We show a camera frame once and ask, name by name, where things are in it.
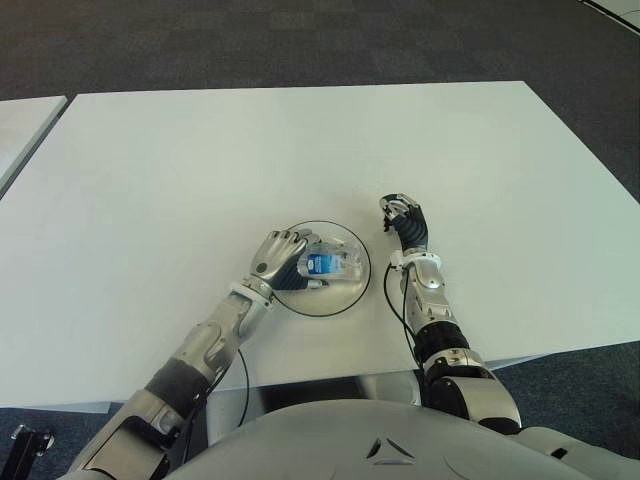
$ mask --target robot forearm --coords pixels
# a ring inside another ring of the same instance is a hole
[[[380,200],[385,228],[393,226],[402,251],[391,264],[403,271],[405,321],[415,336],[429,407],[466,418],[501,433],[519,431],[513,398],[480,355],[469,348],[449,306],[440,258],[427,251],[428,230],[420,206],[404,194]]]
[[[97,470],[116,480],[161,478],[172,445],[233,362],[255,322],[271,307],[271,287],[250,276],[235,284],[207,321],[98,432],[71,470]]]

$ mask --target bottle label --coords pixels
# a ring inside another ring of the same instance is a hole
[[[342,268],[338,255],[312,253],[307,259],[307,270],[310,275],[341,273]]]

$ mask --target plastic bottle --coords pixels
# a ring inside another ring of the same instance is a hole
[[[360,249],[344,243],[314,243],[300,256],[298,273],[314,279],[358,281],[362,276]]]

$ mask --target black cable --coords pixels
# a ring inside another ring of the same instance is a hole
[[[238,349],[238,354],[240,355],[240,360],[242,360],[242,365],[244,366],[244,376],[247,379],[247,394],[244,398],[244,408],[242,409],[242,416],[240,417],[240,421],[238,422],[238,427],[240,427],[240,425],[242,425],[242,422],[244,422],[244,417],[247,416],[247,408],[249,407],[249,369],[247,368],[247,362],[245,361],[244,355],[242,355],[240,349]]]
[[[182,451],[182,465],[187,463],[189,457],[189,447],[191,446],[191,434],[193,433],[193,419],[194,415],[191,415],[191,420],[189,420],[189,426],[187,427],[187,431],[185,432],[184,439],[184,450]]]
[[[404,295],[403,295],[403,300],[402,300],[402,316],[400,316],[398,314],[398,312],[396,311],[396,309],[394,308],[393,304],[391,303],[391,299],[389,298],[389,292],[387,291],[387,278],[389,277],[389,271],[390,270],[391,270],[391,264],[387,265],[387,270],[384,272],[384,280],[382,281],[382,283],[383,283],[382,289],[384,291],[384,298],[386,298],[387,304],[389,305],[389,308],[391,309],[393,314],[396,316],[396,318],[398,320],[400,320],[400,323],[402,323],[402,326],[404,327],[404,338],[407,340],[407,345],[409,347],[409,351],[411,352],[411,356],[413,357],[413,360],[416,362],[416,365],[419,368],[421,368],[420,362],[416,358],[416,355],[415,355],[415,353],[413,351],[413,346],[411,345],[411,342],[409,341],[409,335],[411,335],[411,339],[413,340],[413,343],[415,344],[416,336],[413,333],[413,330],[411,330],[411,327],[409,327],[407,322],[404,320],[405,304],[407,302],[407,286],[409,284],[409,272],[407,272],[407,279],[406,279],[406,282],[405,282],[405,285],[404,285]]]
[[[218,378],[216,383],[214,383],[207,389],[206,396],[204,398],[204,404],[201,405],[198,410],[194,411],[191,414],[191,418],[189,419],[189,425],[187,426],[187,430],[184,432],[185,439],[184,439],[184,450],[182,451],[182,465],[187,463],[187,460],[189,459],[189,447],[191,446],[191,436],[193,434],[193,424],[194,424],[195,418],[198,415],[198,413],[202,411],[202,408],[206,407],[207,398],[209,397],[209,394],[211,394],[213,389],[218,386],[218,384],[222,381],[222,379],[224,378],[224,376],[227,374],[228,371],[229,371],[229,368],[227,367],[224,373],[220,375],[220,378]]]
[[[405,332],[408,332],[409,335],[411,335],[411,339],[413,341],[415,341],[416,336],[413,333],[413,330],[411,330],[411,327],[409,327],[409,325],[407,325],[407,322],[404,321],[404,305],[402,305],[402,311],[403,311],[403,316],[401,317],[400,314],[396,311],[395,307],[393,306],[393,303],[391,303],[391,299],[389,298],[389,292],[387,291],[387,278],[389,277],[389,271],[391,270],[391,264],[387,265],[387,270],[384,272],[384,280],[382,281],[382,289],[384,290],[384,298],[387,299],[387,305],[389,305],[389,308],[391,309],[391,311],[393,312],[393,314],[396,316],[396,318],[398,320],[400,320],[400,323],[402,324],[402,326],[405,329]]]

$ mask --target white table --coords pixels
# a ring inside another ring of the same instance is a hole
[[[640,27],[640,0],[595,0],[595,2],[632,25]]]
[[[0,192],[65,103],[65,97],[0,102]]]
[[[0,202],[0,404],[128,398],[309,219],[360,236],[369,290],[330,318],[276,307],[251,384],[411,368],[381,285],[397,191],[486,360],[640,338],[640,208],[522,82],[80,95]]]

